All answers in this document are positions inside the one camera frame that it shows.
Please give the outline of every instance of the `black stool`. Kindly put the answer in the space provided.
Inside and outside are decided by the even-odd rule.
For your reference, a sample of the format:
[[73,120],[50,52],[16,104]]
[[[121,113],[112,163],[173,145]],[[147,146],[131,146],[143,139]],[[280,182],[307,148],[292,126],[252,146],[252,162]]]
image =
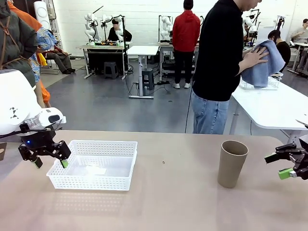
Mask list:
[[155,87],[154,84],[154,74],[153,74],[153,69],[147,68],[142,70],[142,82],[143,86],[148,87],[149,90],[153,90]]
[[116,62],[104,62],[104,77],[116,79],[119,77],[119,71],[116,66]]

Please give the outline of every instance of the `red hoodie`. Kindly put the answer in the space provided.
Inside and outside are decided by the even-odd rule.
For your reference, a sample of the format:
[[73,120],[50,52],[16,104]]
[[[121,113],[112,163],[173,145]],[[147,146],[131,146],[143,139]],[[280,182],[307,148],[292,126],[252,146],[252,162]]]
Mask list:
[[173,46],[177,51],[194,51],[200,35],[200,19],[192,11],[184,11],[173,25]]

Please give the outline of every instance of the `green jacket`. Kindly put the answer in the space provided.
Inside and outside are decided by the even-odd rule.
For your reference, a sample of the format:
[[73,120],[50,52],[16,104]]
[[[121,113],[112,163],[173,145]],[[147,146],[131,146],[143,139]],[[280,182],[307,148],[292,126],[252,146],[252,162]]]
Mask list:
[[[15,42],[9,35],[6,36],[5,55],[3,60],[3,69],[15,69],[22,72],[30,85],[35,86],[34,73],[28,58],[30,58],[38,48],[37,34],[30,26],[28,26],[22,19],[20,19],[14,12],[10,11],[7,4],[7,0],[0,0],[0,22],[6,26],[8,17],[10,17],[9,32]],[[0,56],[2,55],[3,42],[4,42],[4,30],[0,26]],[[22,56],[26,60],[17,60],[5,65],[14,59]]]

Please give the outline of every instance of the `concrete floor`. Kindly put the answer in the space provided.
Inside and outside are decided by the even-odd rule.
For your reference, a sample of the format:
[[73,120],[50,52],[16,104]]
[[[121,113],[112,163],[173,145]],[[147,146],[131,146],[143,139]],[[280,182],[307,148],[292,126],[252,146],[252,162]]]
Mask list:
[[[82,68],[83,60],[74,61],[73,66]],[[134,67],[134,74],[127,77],[128,87],[138,80],[138,63],[130,62]],[[184,133],[187,110],[191,90],[173,89],[165,85],[166,89],[156,86],[154,100],[139,100],[128,98],[126,81],[104,79],[102,76],[91,76],[84,79],[86,71],[77,70],[75,74],[42,75],[42,81],[51,94],[52,106],[60,109],[67,117],[63,129],[70,130],[106,130],[106,131],[140,131],[140,132],[172,132]],[[308,96],[308,80],[284,71],[283,82]],[[135,86],[131,93],[137,94]],[[235,103],[231,100],[228,111],[228,120],[225,133],[228,134],[231,126],[232,113]],[[236,134],[272,136],[282,142],[287,137],[279,130],[258,128],[241,110]],[[190,109],[187,132],[193,128],[193,113]],[[16,151],[14,155],[6,157],[0,162],[0,181],[12,171],[21,161]]]

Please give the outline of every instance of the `plastic basket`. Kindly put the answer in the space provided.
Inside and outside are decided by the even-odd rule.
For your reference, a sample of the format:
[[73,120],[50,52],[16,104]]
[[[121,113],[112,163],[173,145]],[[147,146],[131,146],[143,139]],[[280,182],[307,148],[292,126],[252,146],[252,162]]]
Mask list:
[[253,85],[246,83],[242,78],[240,81],[240,87],[245,90],[277,90],[279,83],[282,80],[283,73],[278,72],[272,76],[269,76],[269,83],[266,88],[255,88]]
[[68,167],[56,160],[48,171],[55,189],[128,191],[137,142],[71,141]]

